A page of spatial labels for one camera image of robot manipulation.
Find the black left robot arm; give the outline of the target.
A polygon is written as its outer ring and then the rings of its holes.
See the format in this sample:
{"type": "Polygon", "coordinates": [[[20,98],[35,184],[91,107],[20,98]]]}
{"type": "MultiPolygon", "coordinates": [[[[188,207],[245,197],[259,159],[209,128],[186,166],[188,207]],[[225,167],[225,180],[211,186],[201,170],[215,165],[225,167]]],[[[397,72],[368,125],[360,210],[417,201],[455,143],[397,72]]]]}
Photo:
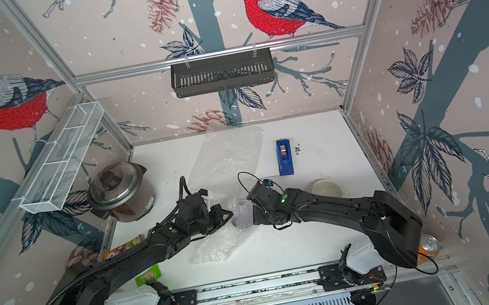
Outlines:
{"type": "Polygon", "coordinates": [[[207,206],[206,190],[182,200],[167,220],[148,231],[143,242],[99,263],[72,266],[64,273],[46,305],[106,305],[125,283],[190,245],[195,235],[209,236],[232,219],[221,205],[207,206]]]}

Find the blue tape dispenser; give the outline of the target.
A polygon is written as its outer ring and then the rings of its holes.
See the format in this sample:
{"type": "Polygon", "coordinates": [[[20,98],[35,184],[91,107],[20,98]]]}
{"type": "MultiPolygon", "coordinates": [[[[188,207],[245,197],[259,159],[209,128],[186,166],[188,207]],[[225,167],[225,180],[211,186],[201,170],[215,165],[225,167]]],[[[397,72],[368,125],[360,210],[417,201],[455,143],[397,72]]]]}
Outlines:
{"type": "Polygon", "coordinates": [[[290,141],[288,139],[280,139],[276,141],[277,147],[277,160],[278,167],[281,176],[291,176],[294,174],[294,165],[290,147],[290,141]]]}

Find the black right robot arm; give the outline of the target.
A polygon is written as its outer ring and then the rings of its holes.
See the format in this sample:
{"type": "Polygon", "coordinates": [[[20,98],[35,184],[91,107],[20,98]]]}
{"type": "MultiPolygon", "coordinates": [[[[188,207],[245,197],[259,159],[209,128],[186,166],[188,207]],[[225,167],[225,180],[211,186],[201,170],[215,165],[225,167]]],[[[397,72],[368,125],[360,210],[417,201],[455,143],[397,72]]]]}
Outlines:
{"type": "Polygon", "coordinates": [[[349,228],[365,234],[383,260],[402,268],[417,267],[422,219],[382,190],[372,197],[342,199],[297,188],[279,193],[264,181],[253,186],[247,200],[254,206],[257,225],[281,230],[291,222],[320,222],[349,228]]]}

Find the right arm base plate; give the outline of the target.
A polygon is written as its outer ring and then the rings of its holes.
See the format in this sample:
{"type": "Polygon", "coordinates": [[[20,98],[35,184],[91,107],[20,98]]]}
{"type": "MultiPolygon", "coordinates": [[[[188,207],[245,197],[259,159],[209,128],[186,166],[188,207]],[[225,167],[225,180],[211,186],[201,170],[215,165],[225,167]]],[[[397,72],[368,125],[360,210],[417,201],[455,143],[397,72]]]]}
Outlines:
{"type": "Polygon", "coordinates": [[[319,267],[317,270],[320,278],[316,283],[321,285],[326,292],[384,283],[387,280],[387,276],[381,266],[372,268],[367,273],[354,271],[349,266],[341,264],[329,264],[319,267]]]}

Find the lavender ceramic bowl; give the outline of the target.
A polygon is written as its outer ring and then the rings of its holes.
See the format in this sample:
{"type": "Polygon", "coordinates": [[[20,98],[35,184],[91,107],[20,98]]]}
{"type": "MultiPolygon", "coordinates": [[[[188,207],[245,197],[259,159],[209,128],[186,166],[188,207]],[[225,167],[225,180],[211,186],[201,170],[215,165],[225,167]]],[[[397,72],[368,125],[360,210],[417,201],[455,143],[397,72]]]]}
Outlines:
{"type": "Polygon", "coordinates": [[[239,201],[232,224],[239,229],[250,228],[254,225],[253,204],[250,201],[239,201]]]}

